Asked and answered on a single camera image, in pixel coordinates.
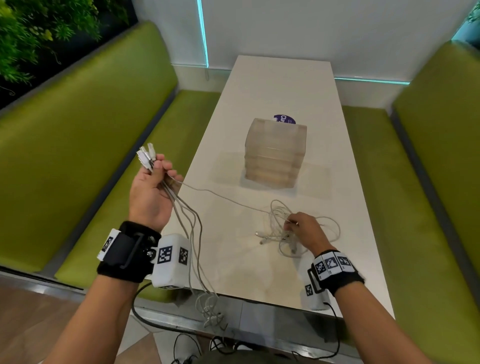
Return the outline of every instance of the backrest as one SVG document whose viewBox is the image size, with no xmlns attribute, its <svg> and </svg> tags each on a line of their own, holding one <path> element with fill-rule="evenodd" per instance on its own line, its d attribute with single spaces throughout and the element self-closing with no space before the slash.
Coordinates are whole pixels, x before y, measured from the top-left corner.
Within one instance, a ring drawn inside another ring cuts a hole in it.
<svg viewBox="0 0 480 364">
<path fill-rule="evenodd" d="M 0 265 L 41 270 L 177 84 L 153 23 L 0 114 Z"/>
<path fill-rule="evenodd" d="M 480 53 L 444 44 L 394 108 L 480 275 Z"/>
</svg>

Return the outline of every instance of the table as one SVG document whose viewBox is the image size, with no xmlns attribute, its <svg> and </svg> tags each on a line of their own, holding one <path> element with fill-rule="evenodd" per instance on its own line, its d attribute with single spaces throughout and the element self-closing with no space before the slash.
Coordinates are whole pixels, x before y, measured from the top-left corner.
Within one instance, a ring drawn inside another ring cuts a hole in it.
<svg viewBox="0 0 480 364">
<path fill-rule="evenodd" d="M 271 190 L 244 178 L 244 145 L 254 118 L 273 120 L 278 114 L 307 125 L 307 148 L 296 186 Z M 264 210 L 280 199 L 294 212 L 334 218 L 342 230 L 334 245 L 394 315 L 329 62 L 238 56 L 185 182 Z M 267 214 L 185 186 L 180 197 L 202 219 L 200 262 L 217 293 L 306 309 L 301 292 L 310 252 L 292 259 L 278 253 L 276 242 L 260 245 L 255 232 L 265 231 Z M 164 234 L 174 232 L 183 234 L 175 216 Z M 192 286 L 200 288 L 193 275 Z M 339 315 L 331 295 L 330 300 Z"/>
</svg>

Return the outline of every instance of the translucent plastic container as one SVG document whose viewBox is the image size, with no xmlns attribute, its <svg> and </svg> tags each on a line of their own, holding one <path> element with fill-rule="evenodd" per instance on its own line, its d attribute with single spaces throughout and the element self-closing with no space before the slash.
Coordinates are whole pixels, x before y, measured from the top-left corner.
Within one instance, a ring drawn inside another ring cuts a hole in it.
<svg viewBox="0 0 480 364">
<path fill-rule="evenodd" d="M 254 119 L 245 141 L 245 177 L 272 188 L 292 188 L 306 144 L 305 125 Z"/>
</svg>

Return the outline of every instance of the seat cushion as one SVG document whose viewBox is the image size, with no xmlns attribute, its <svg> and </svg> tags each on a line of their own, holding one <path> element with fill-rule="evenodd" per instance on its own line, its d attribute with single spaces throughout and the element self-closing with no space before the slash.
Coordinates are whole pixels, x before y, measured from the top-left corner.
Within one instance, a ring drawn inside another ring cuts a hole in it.
<svg viewBox="0 0 480 364">
<path fill-rule="evenodd" d="M 2 111 L 0 265 L 45 266 L 176 84 L 143 23 Z"/>
<path fill-rule="evenodd" d="M 153 143 L 174 168 L 185 175 L 195 156 L 204 131 L 213 114 L 219 93 L 180 91 L 146 143 Z M 90 222 L 55 277 L 67 284 L 86 288 L 96 277 L 96 255 L 112 228 L 118 228 L 128 217 L 130 185 L 141 164 L 133 160 Z M 149 287 L 141 297 L 168 301 L 172 291 Z"/>
<path fill-rule="evenodd" d="M 442 363 L 480 363 L 480 315 L 382 109 L 343 107 L 397 323 Z"/>
<path fill-rule="evenodd" d="M 394 107 L 480 275 L 479 95 L 480 52 L 448 42 Z"/>
</svg>

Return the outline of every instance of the purple label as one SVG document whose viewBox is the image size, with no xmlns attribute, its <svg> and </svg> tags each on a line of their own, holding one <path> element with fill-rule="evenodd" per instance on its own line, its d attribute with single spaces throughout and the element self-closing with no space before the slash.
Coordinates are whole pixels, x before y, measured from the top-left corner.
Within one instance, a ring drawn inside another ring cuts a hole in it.
<svg viewBox="0 0 480 364">
<path fill-rule="evenodd" d="M 293 118 L 289 117 L 288 115 L 275 115 L 275 120 L 278 122 L 286 122 L 287 124 L 296 124 Z"/>
</svg>

